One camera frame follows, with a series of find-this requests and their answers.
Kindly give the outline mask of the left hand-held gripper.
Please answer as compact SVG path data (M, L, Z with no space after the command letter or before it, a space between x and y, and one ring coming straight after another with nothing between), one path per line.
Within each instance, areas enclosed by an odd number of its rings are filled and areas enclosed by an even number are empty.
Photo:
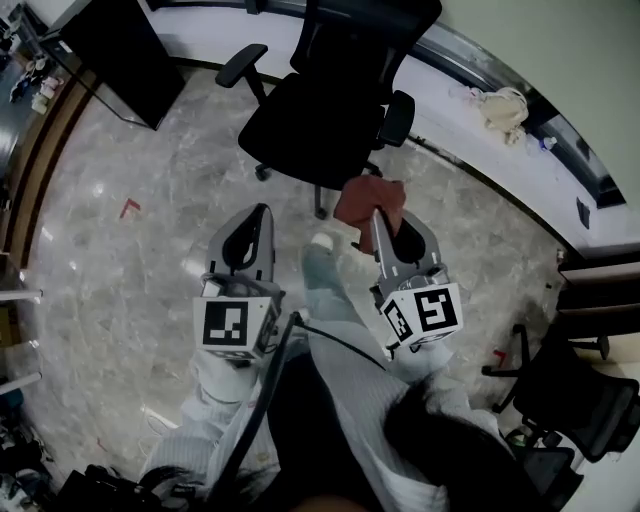
M211 238L206 263L210 273L193 299L196 348L236 366L261 362L279 344L286 295L273 282L249 278L273 278L271 209L258 203L232 216Z

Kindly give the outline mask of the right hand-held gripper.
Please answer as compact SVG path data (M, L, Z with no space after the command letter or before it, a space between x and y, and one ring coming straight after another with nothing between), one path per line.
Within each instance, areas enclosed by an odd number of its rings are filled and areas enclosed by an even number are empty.
M381 271L379 281L370 291L377 311L392 333L385 350L408 347L418 351L422 345L459 332L464 326L459 286L449 279L433 231L416 215L404 210L398 260L393 230L380 208L374 210L370 225L374 255ZM417 274L391 289L389 279L399 276L399 262L404 273Z

